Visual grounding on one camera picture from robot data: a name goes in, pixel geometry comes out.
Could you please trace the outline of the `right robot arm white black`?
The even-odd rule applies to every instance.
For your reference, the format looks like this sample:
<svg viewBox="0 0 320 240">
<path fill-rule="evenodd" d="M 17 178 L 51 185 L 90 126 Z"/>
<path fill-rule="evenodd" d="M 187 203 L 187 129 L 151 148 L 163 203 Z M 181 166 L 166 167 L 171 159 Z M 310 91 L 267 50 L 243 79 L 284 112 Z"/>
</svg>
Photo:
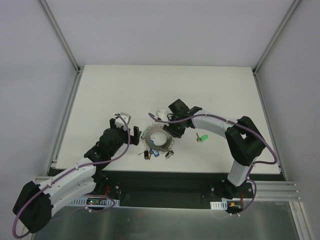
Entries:
<svg viewBox="0 0 320 240">
<path fill-rule="evenodd" d="M 170 111 L 158 110 L 156 119 L 169 122 L 164 124 L 164 130 L 172 137 L 180 139 L 186 128 L 192 128 L 209 131 L 226 139 L 233 164 L 226 179 L 215 188 L 215 192 L 226 199 L 241 194 L 254 160 L 266 147 L 262 142 L 264 138 L 251 118 L 243 116 L 228 121 L 221 116 L 213 117 L 201 107 L 189 108 L 180 99 L 168 108 Z"/>
</svg>

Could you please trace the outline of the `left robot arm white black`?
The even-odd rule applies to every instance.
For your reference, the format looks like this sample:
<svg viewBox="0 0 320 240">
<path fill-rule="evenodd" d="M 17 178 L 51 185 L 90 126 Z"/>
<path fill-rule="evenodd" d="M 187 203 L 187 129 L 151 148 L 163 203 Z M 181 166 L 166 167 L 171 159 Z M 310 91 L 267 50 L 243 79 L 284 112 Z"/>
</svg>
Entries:
<svg viewBox="0 0 320 240">
<path fill-rule="evenodd" d="M 17 234 L 18 222 L 26 227 L 28 234 L 34 234 L 72 200 L 91 192 L 99 195 L 105 191 L 106 183 L 100 179 L 101 171 L 120 159 L 116 153 L 123 145 L 139 144 L 141 132 L 134 126 L 134 134 L 130 134 L 130 120 L 127 113 L 115 114 L 109 121 L 110 127 L 72 167 L 42 183 L 30 181 L 23 186 L 12 209 L 15 214 L 12 234 L 16 239 L 26 237 L 25 234 Z"/>
</svg>

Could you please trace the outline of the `metal disc keyring organizer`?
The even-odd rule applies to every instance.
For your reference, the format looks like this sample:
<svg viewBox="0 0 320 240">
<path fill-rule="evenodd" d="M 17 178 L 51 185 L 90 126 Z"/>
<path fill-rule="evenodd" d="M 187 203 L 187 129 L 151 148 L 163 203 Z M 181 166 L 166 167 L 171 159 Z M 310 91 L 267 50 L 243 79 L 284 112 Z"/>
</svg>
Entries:
<svg viewBox="0 0 320 240">
<path fill-rule="evenodd" d="M 172 135 L 164 130 L 163 125 L 152 124 L 147 128 L 149 128 L 149 131 L 146 136 L 143 136 L 143 133 L 141 134 L 141 140 L 146 150 L 154 149 L 160 154 L 172 150 L 175 141 Z"/>
</svg>

